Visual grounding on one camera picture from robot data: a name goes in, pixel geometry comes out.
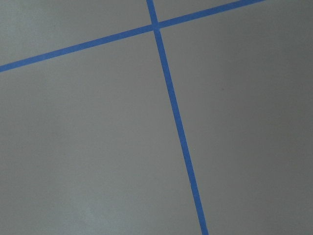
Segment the brown table mat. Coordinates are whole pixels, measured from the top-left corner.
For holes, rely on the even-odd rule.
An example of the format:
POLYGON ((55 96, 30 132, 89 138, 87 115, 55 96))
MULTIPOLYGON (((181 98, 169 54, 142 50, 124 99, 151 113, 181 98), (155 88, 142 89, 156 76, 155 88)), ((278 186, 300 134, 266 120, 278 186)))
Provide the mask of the brown table mat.
MULTIPOLYGON (((149 25, 146 1, 3 0, 0 65, 149 25)), ((209 235, 312 234, 312 1, 161 34, 209 235)), ((201 235, 153 32, 0 72, 0 232, 201 235)))

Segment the blue tape grid lines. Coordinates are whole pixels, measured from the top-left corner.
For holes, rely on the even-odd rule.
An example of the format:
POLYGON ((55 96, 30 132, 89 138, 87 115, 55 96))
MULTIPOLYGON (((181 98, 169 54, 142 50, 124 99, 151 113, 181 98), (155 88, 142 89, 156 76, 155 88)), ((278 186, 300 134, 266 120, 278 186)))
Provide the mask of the blue tape grid lines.
POLYGON ((237 0, 234 2, 215 6, 212 8, 190 13, 187 15, 171 18, 171 19, 164 20, 164 21, 159 21, 157 18, 157 12, 155 9, 154 2, 152 0, 148 0, 146 1, 146 4, 147 4, 148 11, 149 11, 150 20, 151 20, 151 23, 149 25, 137 27, 137 28, 119 32, 113 35, 105 36, 102 38, 94 39, 91 41, 83 42, 80 44, 75 44, 69 47, 65 47, 65 48, 54 50, 54 51, 46 52, 43 54, 39 54, 36 56, 21 59, 18 61, 10 62, 8 64, 1 65, 0 71, 4 72, 4 71, 13 70, 13 69, 24 67, 30 64, 35 64, 41 61, 60 57, 66 54, 85 50, 88 48, 97 47, 100 45, 108 44, 111 42, 119 41, 122 39, 130 38, 130 37, 148 33, 148 32, 153 32, 165 83, 166 83, 167 93, 169 96, 172 113, 173 113, 173 117, 175 120, 179 142, 180 142, 180 146, 181 146, 181 150, 182 150, 182 154, 184 158, 184 163, 185 163, 186 171, 188 174, 189 184, 190 184, 190 188, 191 188, 192 195, 193 195, 193 200, 194 200, 194 204, 195 204, 195 208, 197 212, 201 234, 208 235, 210 234, 210 231, 207 228, 207 224, 206 224, 206 218, 205 218, 203 206, 201 203, 201 196, 200 196, 198 185, 197 185, 197 180, 196 180, 196 176, 195 176, 195 172, 193 168, 192 159, 190 156, 190 151, 189 151, 188 142, 187 142, 184 127, 183 127, 183 122, 181 120, 179 105, 177 102, 175 88, 174 88, 172 77, 171 77, 166 50, 165 50, 163 39, 162 39, 161 29, 167 28, 173 25, 181 24, 184 22, 189 22, 189 21, 193 21, 196 19, 208 17, 211 15, 219 14, 219 13, 226 12, 229 10, 256 4, 256 3, 259 3, 259 1, 258 0, 237 0))

